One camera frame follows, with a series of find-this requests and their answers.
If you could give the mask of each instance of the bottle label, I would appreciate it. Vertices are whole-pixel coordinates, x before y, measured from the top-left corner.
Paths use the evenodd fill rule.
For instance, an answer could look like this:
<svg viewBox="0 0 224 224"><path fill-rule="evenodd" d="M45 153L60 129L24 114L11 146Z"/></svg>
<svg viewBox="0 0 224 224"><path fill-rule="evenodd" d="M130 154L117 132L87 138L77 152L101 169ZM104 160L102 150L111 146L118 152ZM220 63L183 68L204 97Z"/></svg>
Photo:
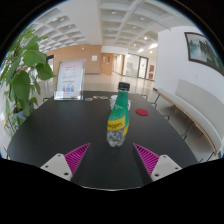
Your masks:
<svg viewBox="0 0 224 224"><path fill-rule="evenodd" d="M128 131L128 127L129 127L129 124L128 124L128 126L124 129L123 136L125 136L125 135L126 135L126 133L127 133L127 131Z"/></svg>
<svg viewBox="0 0 224 224"><path fill-rule="evenodd" d="M116 131L124 127L125 127L125 116L122 117L121 119L117 119L113 121L109 120L107 123L107 129L110 131Z"/></svg>

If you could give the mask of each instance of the glass door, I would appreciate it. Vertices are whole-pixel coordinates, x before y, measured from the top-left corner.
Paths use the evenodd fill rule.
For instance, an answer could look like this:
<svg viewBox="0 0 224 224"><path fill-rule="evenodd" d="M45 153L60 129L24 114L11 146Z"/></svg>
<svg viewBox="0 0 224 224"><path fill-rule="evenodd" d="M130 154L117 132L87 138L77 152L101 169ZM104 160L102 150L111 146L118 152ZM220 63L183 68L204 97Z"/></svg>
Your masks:
<svg viewBox="0 0 224 224"><path fill-rule="evenodd" d="M147 71L148 59L144 57L140 57L140 65L138 77L145 79L146 71Z"/></svg>
<svg viewBox="0 0 224 224"><path fill-rule="evenodd" d="M137 78L138 70L139 70L139 56L128 54L126 75Z"/></svg>

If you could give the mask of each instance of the sign board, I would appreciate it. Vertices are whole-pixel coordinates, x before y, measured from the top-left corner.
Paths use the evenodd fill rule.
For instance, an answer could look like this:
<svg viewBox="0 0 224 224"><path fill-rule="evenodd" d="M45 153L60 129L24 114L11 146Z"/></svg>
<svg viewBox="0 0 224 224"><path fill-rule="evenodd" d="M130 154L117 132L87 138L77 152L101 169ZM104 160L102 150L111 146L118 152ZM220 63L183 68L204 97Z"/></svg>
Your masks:
<svg viewBox="0 0 224 224"><path fill-rule="evenodd" d="M66 61L60 64L55 100L82 100L85 60Z"/></svg>
<svg viewBox="0 0 224 224"><path fill-rule="evenodd" d="M97 61L97 55L92 56L92 61Z"/></svg>

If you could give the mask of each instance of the green leaves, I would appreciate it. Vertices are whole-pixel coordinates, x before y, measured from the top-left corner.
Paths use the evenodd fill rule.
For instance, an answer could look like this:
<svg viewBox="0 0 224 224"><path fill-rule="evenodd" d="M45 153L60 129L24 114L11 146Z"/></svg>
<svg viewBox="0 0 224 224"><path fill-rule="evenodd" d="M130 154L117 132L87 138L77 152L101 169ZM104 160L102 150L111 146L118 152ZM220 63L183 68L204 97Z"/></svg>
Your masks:
<svg viewBox="0 0 224 224"><path fill-rule="evenodd" d="M11 78L12 78L14 72L16 71L17 67L19 66L20 60L21 60L21 57L18 57L15 60L15 62L11 65L8 72L5 74L7 84L11 81Z"/></svg>
<svg viewBox="0 0 224 224"><path fill-rule="evenodd" d="M36 98L36 97L32 97L32 98L30 99L30 101L32 101L33 103L35 103L35 104L38 106L37 98Z"/></svg>
<svg viewBox="0 0 224 224"><path fill-rule="evenodd" d="M8 120L10 115L10 106L9 101L6 99L6 105L5 105L5 114L6 114L6 120Z"/></svg>
<svg viewBox="0 0 224 224"><path fill-rule="evenodd" d="M0 82L1 82L2 80L5 79L5 74L6 74L6 72L8 71L8 68L9 68L9 65L6 65L4 71L3 71L2 74L1 74Z"/></svg>
<svg viewBox="0 0 224 224"><path fill-rule="evenodd" d="M44 36L38 37L37 41L44 40L44 39L47 39L47 38L48 38L48 36L44 35Z"/></svg>
<svg viewBox="0 0 224 224"><path fill-rule="evenodd" d="M40 85L39 85L39 83L37 82L37 80L34 80L33 84L35 85L36 90L37 90L38 94L40 95Z"/></svg>
<svg viewBox="0 0 224 224"><path fill-rule="evenodd" d="M14 126L16 124L16 121L17 121L16 118L13 116L12 117L12 126Z"/></svg>
<svg viewBox="0 0 224 224"><path fill-rule="evenodd" d="M29 50L39 50L39 45L37 43L29 47Z"/></svg>
<svg viewBox="0 0 224 224"><path fill-rule="evenodd" d="M32 91L32 93L35 91L35 85L33 83L30 84L30 90Z"/></svg>
<svg viewBox="0 0 224 224"><path fill-rule="evenodd" d="M25 47L23 47L22 49L23 50L29 49L32 45L34 45L37 42L37 40L38 40L38 36L35 35L34 37L31 38L31 40L28 42L28 44Z"/></svg>
<svg viewBox="0 0 224 224"><path fill-rule="evenodd" d="M14 94L14 91L13 91L13 88L11 87L11 85L10 85L10 90L9 90L9 100L11 101L11 102L13 102L14 100L15 100L15 96L14 96L15 94Z"/></svg>
<svg viewBox="0 0 224 224"><path fill-rule="evenodd" d="M24 64L28 67L32 67L35 64L42 63L46 64L47 55L39 52L38 50L27 50L24 53Z"/></svg>
<svg viewBox="0 0 224 224"><path fill-rule="evenodd" d="M19 126L21 126L22 123L24 122L24 120L19 118L19 117L16 117L16 120L17 120L17 123L18 123Z"/></svg>
<svg viewBox="0 0 224 224"><path fill-rule="evenodd" d="M26 100L30 94L30 77L25 71L16 75L12 82L12 88L18 99Z"/></svg>
<svg viewBox="0 0 224 224"><path fill-rule="evenodd" d="M30 39L31 37L33 37L33 36L34 36L34 31L35 31L35 30L34 30L34 29L31 30L32 26L33 26L33 25L27 27L27 28L26 28L26 29L19 35L19 37L18 37L17 39L21 41L23 38L25 38L25 39Z"/></svg>
<svg viewBox="0 0 224 224"><path fill-rule="evenodd" d="M17 100L16 107L17 107L18 109L23 109L23 108L22 108L22 105L21 105L21 103L20 103L20 100Z"/></svg>
<svg viewBox="0 0 224 224"><path fill-rule="evenodd" d="M18 44L18 43L17 43L17 40L15 40L15 41L13 42L11 48L9 49L9 52L10 52L10 51L14 51L14 50L16 49L17 44Z"/></svg>
<svg viewBox="0 0 224 224"><path fill-rule="evenodd" d="M9 90L4 92L3 98L4 98L4 97L7 98L8 96L9 96Z"/></svg>
<svg viewBox="0 0 224 224"><path fill-rule="evenodd" d="M23 113L29 117L30 116L30 106L29 106L29 99L24 99L24 100L21 100L21 99L18 99L17 100L17 103L19 104L18 108L20 109L23 109Z"/></svg>
<svg viewBox="0 0 224 224"><path fill-rule="evenodd" d="M41 80L48 80L53 77L53 72L49 64L38 64L36 66L38 78Z"/></svg>

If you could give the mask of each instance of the ceiling light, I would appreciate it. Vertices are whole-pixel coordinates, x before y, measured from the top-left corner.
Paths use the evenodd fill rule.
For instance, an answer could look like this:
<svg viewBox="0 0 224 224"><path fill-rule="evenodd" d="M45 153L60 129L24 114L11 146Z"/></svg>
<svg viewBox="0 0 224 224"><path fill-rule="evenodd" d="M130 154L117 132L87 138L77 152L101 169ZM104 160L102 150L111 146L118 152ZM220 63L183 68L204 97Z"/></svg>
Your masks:
<svg viewBox="0 0 224 224"><path fill-rule="evenodd" d="M144 49L141 48L141 49L138 51L138 53L140 53L140 52L142 52L142 51L144 51Z"/></svg>
<svg viewBox="0 0 224 224"><path fill-rule="evenodd" d="M55 21L57 21L57 20L58 20L58 18L57 18L57 17L55 17L55 18L51 19L51 21L53 21L53 22L55 22Z"/></svg>
<svg viewBox="0 0 224 224"><path fill-rule="evenodd" d="M152 48L155 48L155 47L158 47L158 44L152 44L149 49L152 49Z"/></svg>

